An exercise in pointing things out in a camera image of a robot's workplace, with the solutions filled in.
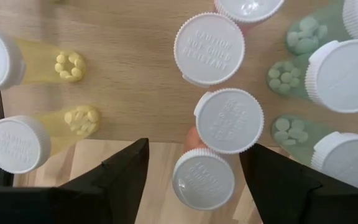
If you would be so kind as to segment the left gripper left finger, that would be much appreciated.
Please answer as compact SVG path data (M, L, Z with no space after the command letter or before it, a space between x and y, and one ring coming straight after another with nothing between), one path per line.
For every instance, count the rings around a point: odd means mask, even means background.
M134 224L148 166L142 138L59 187L0 187L0 224Z

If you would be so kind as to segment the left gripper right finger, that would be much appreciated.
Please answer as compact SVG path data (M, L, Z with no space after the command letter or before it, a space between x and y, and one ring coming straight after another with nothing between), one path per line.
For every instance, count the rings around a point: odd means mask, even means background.
M239 158L264 224L358 224L358 188L260 144Z

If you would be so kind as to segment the black aluminium table frame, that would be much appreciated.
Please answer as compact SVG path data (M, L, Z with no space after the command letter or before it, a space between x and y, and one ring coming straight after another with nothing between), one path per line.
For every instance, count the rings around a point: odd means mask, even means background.
M14 183L14 174L0 169L0 187L12 187Z

